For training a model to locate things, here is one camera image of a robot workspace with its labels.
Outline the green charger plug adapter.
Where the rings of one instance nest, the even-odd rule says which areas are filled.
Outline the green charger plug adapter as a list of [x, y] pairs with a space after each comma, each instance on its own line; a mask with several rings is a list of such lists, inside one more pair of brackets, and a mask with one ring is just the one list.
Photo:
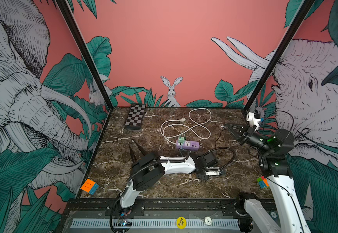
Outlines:
[[185, 142], [185, 136], [178, 137], [178, 143], [183, 144]]

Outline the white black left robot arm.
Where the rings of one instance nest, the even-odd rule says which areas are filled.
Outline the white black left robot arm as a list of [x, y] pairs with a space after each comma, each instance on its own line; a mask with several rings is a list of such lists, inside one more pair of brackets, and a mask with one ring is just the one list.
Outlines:
[[134, 205], [142, 191], [154, 186], [163, 176], [170, 174], [196, 174], [201, 180], [223, 174], [212, 152], [203, 155], [187, 152], [184, 157], [165, 157], [153, 151], [134, 162], [125, 189], [119, 195], [119, 205], [126, 209]]

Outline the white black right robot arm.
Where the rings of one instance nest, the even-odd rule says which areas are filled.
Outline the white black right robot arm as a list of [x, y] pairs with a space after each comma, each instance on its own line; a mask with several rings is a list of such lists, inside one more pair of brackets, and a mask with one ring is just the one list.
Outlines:
[[262, 233], [309, 233], [292, 171], [285, 158], [294, 147], [293, 134], [289, 130], [278, 129], [269, 138], [264, 138], [257, 132], [256, 126], [228, 123], [226, 127], [241, 145], [248, 144], [257, 149], [259, 167], [265, 177], [263, 183], [269, 185], [272, 191], [280, 219], [276, 223], [254, 194], [240, 192], [235, 211], [240, 216], [249, 217], [239, 222], [240, 230], [249, 233], [251, 226], [256, 224]]

